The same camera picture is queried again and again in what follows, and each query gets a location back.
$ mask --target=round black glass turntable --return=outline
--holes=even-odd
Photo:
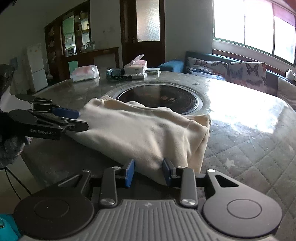
[[[146,107],[167,107],[179,114],[188,114],[198,107],[197,95],[181,86],[144,84],[122,92],[118,100],[136,101]]]

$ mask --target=sofa armrest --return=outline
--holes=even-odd
[[[182,73],[184,68],[184,62],[181,60],[171,60],[158,66],[161,71],[169,71]]]

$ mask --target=window sill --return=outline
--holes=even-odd
[[[241,46],[238,44],[213,39],[213,49],[234,53],[234,54],[242,55],[247,58],[255,59],[257,61],[264,62],[274,68],[277,68],[283,72],[285,72],[287,69],[291,69],[293,73],[296,72],[295,67],[273,56],[248,48],[246,46]]]

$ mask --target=microwave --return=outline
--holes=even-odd
[[[66,56],[71,56],[71,55],[74,55],[74,54],[76,54],[76,47],[66,49]]]

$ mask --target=window frame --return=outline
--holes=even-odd
[[[231,40],[227,40],[227,39],[222,39],[222,38],[216,38],[215,37],[215,8],[214,8],[214,0],[213,0],[213,39],[215,40],[220,40],[220,41],[224,41],[224,42],[228,42],[228,43],[233,43],[233,44],[237,44],[237,45],[240,45],[240,46],[243,46],[243,47],[247,47],[247,48],[250,48],[250,49],[254,49],[256,51],[259,51],[261,53],[264,53],[264,54],[267,54],[269,56],[272,56],[274,58],[277,58],[283,62],[285,62],[286,64],[289,64],[291,65],[292,67],[296,67],[296,48],[295,48],[295,57],[294,57],[294,63],[291,63],[277,55],[274,54],[274,48],[275,48],[275,21],[274,21],[274,26],[273,26],[273,30],[274,30],[274,39],[273,39],[273,46],[272,46],[272,54],[271,53],[268,53],[268,52],[265,52],[264,50],[261,50],[261,49],[257,49],[257,48],[254,48],[252,46],[249,46],[249,45],[246,45],[245,44],[245,40],[246,40],[246,15],[244,16],[244,43],[238,43],[238,42],[234,42],[234,41],[231,41]]]

